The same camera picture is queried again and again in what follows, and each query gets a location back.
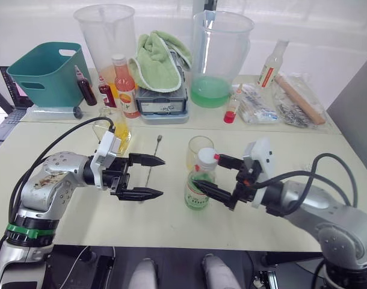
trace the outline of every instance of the laptop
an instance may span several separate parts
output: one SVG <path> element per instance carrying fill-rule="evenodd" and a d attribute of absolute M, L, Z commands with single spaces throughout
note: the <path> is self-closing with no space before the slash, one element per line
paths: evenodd
<path fill-rule="evenodd" d="M 12 77 L 8 75 L 6 71 L 7 68 L 8 66 L 0 66 L 3 79 L 14 102 L 14 107 L 13 112 L 0 124 L 0 141 L 7 138 L 20 119 L 26 114 L 27 108 L 33 105 L 27 94 L 19 87 Z"/>

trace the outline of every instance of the white bottle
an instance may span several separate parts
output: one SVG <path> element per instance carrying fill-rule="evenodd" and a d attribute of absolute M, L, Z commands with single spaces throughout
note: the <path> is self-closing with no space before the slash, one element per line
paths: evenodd
<path fill-rule="evenodd" d="M 268 87 L 273 82 L 274 77 L 277 75 L 282 65 L 282 55 L 288 44 L 289 40 L 278 39 L 273 53 L 269 55 L 262 69 L 261 76 L 257 82 L 259 86 Z"/>

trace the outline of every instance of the red label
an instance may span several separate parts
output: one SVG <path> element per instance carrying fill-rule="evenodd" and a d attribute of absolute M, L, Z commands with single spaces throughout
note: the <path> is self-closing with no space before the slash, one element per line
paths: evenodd
<path fill-rule="evenodd" d="M 267 86 L 268 80 L 269 80 L 270 76 L 272 75 L 273 70 L 274 70 L 273 67 L 271 67 L 271 68 L 268 69 L 268 73 L 267 73 L 267 75 L 266 75 L 266 77 L 264 79 L 264 82 L 262 83 L 262 87 L 266 87 Z"/>

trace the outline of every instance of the table surface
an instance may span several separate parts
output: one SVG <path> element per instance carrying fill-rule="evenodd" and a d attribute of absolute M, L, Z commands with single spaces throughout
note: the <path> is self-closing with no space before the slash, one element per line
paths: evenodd
<path fill-rule="evenodd" d="M 7 224 L 8 200 L 16 181 L 50 142 L 72 126 L 70 123 L 22 122 L 0 147 L 0 238 Z M 310 169 L 313 158 L 322 152 L 337 154 L 351 167 L 359 188 L 359 208 L 367 213 L 367 170 L 342 135 L 222 129 L 133 126 L 128 152 L 153 154 L 156 136 L 163 135 L 157 156 L 164 159 L 166 165 L 152 169 L 149 187 L 163 191 L 164 195 L 139 204 L 118 201 L 108 191 L 98 191 L 94 187 L 77 188 L 61 219 L 55 243 L 320 251 L 318 243 L 308 233 L 285 219 L 268 215 L 264 207 L 254 209 L 240 202 L 231 212 L 223 204 L 210 200 L 202 211 L 187 208 L 184 202 L 188 174 L 185 155 L 188 141 L 195 135 L 211 138 L 219 153 L 235 157 L 242 155 L 249 142 L 267 136 L 275 156 L 275 174 Z M 92 155 L 96 148 L 97 138 L 91 125 L 87 125 L 69 135 L 51 153 L 74 151 Z M 144 186 L 147 167 L 135 165 L 129 172 L 129 187 Z M 231 191 L 236 171 L 218 167 L 216 173 L 216 183 Z M 336 182 L 352 199 L 348 176 L 336 162 L 321 161 L 318 173 Z M 306 182 L 301 177 L 295 180 Z M 318 181 L 316 184 L 339 199 L 324 184 Z"/>
<path fill-rule="evenodd" d="M 97 83 L 95 79 L 97 78 L 96 72 L 94 70 L 90 70 L 90 75 L 93 80 L 93 83 Z M 190 86 L 190 75 L 187 76 L 187 84 Z M 234 83 L 254 83 L 258 76 L 255 75 L 240 75 L 235 80 Z M 277 84 L 274 82 L 272 86 L 263 90 L 262 97 L 265 99 L 267 105 L 269 105 L 272 109 L 274 109 L 273 104 L 273 90 L 275 89 Z M 96 90 L 97 87 L 94 86 L 95 95 L 99 96 L 99 92 Z M 80 123 L 92 117 L 96 117 L 99 115 L 99 107 L 103 105 L 102 100 L 97 98 L 98 105 L 90 107 L 87 105 L 86 101 L 82 101 L 80 104 L 81 110 L 84 112 L 84 117 L 81 120 L 73 119 L 73 120 L 37 120 L 27 114 L 22 122 L 55 122 L 55 123 Z M 317 129 L 315 128 L 297 128 L 291 125 L 287 125 L 285 123 L 275 123 L 275 124 L 260 124 L 260 125 L 248 125 L 242 121 L 240 117 L 236 117 L 235 121 L 232 124 L 227 124 L 223 121 L 223 117 L 225 114 L 225 107 L 219 108 L 202 108 L 191 102 L 191 99 L 188 100 L 188 109 L 189 109 L 189 121 L 181 124 L 167 124 L 167 125 L 153 125 L 154 127 L 159 126 L 163 128 L 191 128 L 191 129 L 216 129 L 216 130 L 232 130 L 232 131 L 278 131 L 278 132 L 308 132 L 308 133 L 328 133 L 328 134 L 340 134 L 340 130 L 337 128 L 335 123 L 332 121 L 330 116 L 326 114 L 327 122 L 324 125 L 319 126 Z M 136 119 L 127 119 L 127 123 L 129 126 L 143 126 L 149 127 L 148 124 L 145 124 L 141 117 Z"/>

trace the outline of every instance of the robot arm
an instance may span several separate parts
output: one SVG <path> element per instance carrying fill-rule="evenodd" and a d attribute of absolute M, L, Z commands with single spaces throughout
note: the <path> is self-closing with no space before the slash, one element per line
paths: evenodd
<path fill-rule="evenodd" d="M 107 131 L 94 156 L 59 152 L 48 157 L 38 174 L 28 180 L 17 216 L 8 224 L 7 238 L 0 250 L 0 288 L 17 284 L 27 289 L 42 287 L 55 230 L 75 188 L 109 187 L 110 194 L 120 200 L 148 200 L 162 195 L 151 188 L 128 189 L 128 168 L 134 163 L 158 166 L 165 162 L 143 154 L 117 158 L 119 144 L 120 140 Z"/>
<path fill-rule="evenodd" d="M 305 185 L 279 181 L 254 188 L 272 177 L 273 154 L 267 139 L 250 144 L 239 160 L 220 155 L 218 165 L 238 170 L 232 194 L 207 181 L 194 181 L 209 197 L 234 210 L 237 201 L 263 205 L 267 213 L 282 216 L 307 231 L 320 244 L 325 259 L 325 278 L 331 288 L 367 289 L 367 214 L 334 200 L 316 186 L 293 213 L 284 214 L 301 196 Z"/>

